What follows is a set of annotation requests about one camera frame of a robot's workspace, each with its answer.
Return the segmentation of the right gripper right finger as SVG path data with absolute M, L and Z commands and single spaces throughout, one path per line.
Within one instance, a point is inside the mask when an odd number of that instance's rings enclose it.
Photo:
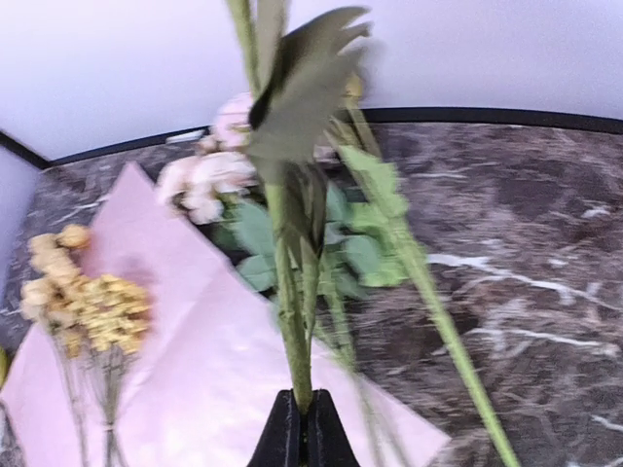
M 333 398 L 326 389 L 312 393 L 307 415 L 307 465 L 360 467 Z

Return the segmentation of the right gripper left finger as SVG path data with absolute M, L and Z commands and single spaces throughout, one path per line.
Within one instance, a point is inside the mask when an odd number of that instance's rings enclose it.
M 300 413 L 291 390 L 280 390 L 248 467 L 296 467 L 300 461 Z

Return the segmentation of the pink purple wrapping paper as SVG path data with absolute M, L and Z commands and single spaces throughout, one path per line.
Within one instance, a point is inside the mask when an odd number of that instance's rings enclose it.
M 246 466 L 280 389 L 291 387 L 271 304 L 187 221 L 158 206 L 152 182 L 126 164 L 92 222 L 82 264 L 147 288 L 150 333 L 124 378 L 118 429 L 129 466 Z M 312 347 L 313 385 L 328 389 L 361 466 L 375 466 L 355 381 Z M 382 428 L 409 466 L 450 437 L 367 380 Z M 79 442 L 49 337 L 33 326 L 1 392 L 25 466 L 81 466 Z

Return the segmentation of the yellow daisy flower bunch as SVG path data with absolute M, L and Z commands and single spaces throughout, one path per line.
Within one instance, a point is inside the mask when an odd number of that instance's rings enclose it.
M 42 326 L 53 343 L 81 465 L 90 465 L 86 409 L 90 392 L 102 415 L 103 463 L 125 466 L 117 428 L 122 388 L 150 329 L 151 299 L 144 287 L 130 280 L 112 274 L 85 275 L 77 260 L 91 240 L 91 230 L 78 224 L 28 240 L 30 265 L 38 276 L 21 285 L 20 313 Z

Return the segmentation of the yellow fuzzy poppy stem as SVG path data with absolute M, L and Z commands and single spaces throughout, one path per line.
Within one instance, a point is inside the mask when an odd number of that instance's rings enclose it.
M 506 466 L 518 466 L 519 459 L 458 336 L 452 316 L 437 294 L 425 252 L 409 229 L 407 202 L 397 193 L 397 182 L 389 179 L 395 175 L 395 168 L 382 161 L 379 144 L 359 107 L 363 91 L 362 79 L 354 74 L 347 81 L 344 97 L 344 109 L 352 124 L 347 125 L 339 117 L 334 119 L 341 138 L 341 142 L 334 146 L 365 197 L 384 220 L 393 250 L 426 304 L 430 319 L 447 347 L 501 461 Z

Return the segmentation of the pink rose flower stem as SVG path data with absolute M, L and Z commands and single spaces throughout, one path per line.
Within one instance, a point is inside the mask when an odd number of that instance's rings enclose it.
M 242 92 L 217 113 L 209 134 L 187 158 L 168 163 L 158 176 L 157 202 L 185 215 L 193 224 L 225 224 L 225 216 L 259 186 L 255 168 L 239 149 L 245 138 L 252 98 Z M 359 289 L 395 287 L 404 278 L 386 249 L 380 224 L 364 201 L 349 201 L 345 192 L 330 183 L 327 188 L 325 243 L 337 258 L 340 293 L 358 297 Z

